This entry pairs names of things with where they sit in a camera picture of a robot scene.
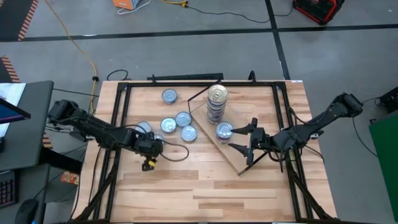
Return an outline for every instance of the computer mouse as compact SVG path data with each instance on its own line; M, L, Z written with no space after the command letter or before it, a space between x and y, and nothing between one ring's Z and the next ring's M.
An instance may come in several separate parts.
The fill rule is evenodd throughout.
M15 224L31 224L35 218L39 202L36 199L28 199L19 207L15 216Z

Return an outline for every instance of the triangular wooden board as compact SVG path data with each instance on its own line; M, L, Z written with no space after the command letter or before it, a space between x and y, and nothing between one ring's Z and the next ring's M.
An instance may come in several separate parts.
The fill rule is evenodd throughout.
M208 137L213 141L213 143L218 147L221 153L227 158L231 166L235 169L237 173L240 173L244 170L246 165L246 158L243 155L228 146L228 144L220 144L216 139L216 127L217 125L211 124L207 120L207 105L206 103L201 105L195 111L191 113L193 119L200 125L202 130L208 135ZM230 106L226 105L223 121L227 121L231 123L234 128L242 128L248 125L248 123L239 117L239 114L235 112ZM250 135L242 135L242 134L233 134L232 139L229 143L235 143L242 146L247 146L249 144Z

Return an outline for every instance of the yellow cable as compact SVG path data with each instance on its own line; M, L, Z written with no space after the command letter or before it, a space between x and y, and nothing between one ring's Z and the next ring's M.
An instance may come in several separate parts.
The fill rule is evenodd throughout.
M167 3L167 4L181 5L182 7L185 7L188 4L188 1L172 2L172 1L162 0L162 2Z
M87 58L87 60L89 61L89 63L91 64L91 66L93 67L93 70L94 70L94 76L95 77L98 77L97 76L97 69L95 68L95 65L94 65L94 63L93 63L93 61L91 61L91 59L89 58L89 56L75 43L75 41L70 37L70 34L69 34L69 31L68 31L68 29L67 29L67 27L65 27L65 24L62 22L62 20L61 20L61 18L58 16L58 14L54 11L54 9L52 8L52 6L50 5L50 3L47 1L47 0L44 0L45 1L45 3L49 6L49 8L51 9L51 11L54 13L54 15L55 15L55 17L57 17L57 19L60 21L60 23L61 23L61 25L62 25L62 27L63 27L63 29L65 30L65 33L67 34L67 36L68 36L68 39L70 40L70 41L72 41L72 43L76 46L76 48L77 49L79 49L79 51L80 51L80 53L81 54L83 54L86 58ZM93 89L92 89L92 91L91 91L91 102L90 102L90 107L91 107L91 110L92 110L92 112L94 112L94 93L95 93L95 87L96 87L96 80L93 80L94 81L94 83L93 83Z

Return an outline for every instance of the keyboard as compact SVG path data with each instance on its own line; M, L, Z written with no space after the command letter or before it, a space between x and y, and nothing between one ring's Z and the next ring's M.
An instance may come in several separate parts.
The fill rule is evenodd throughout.
M14 205L17 199L16 175L13 170L0 172L0 208Z

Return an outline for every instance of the monitor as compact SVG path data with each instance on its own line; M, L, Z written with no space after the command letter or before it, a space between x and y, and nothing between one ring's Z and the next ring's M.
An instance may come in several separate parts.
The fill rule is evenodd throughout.
M30 114L0 98L0 124L23 119L30 119Z

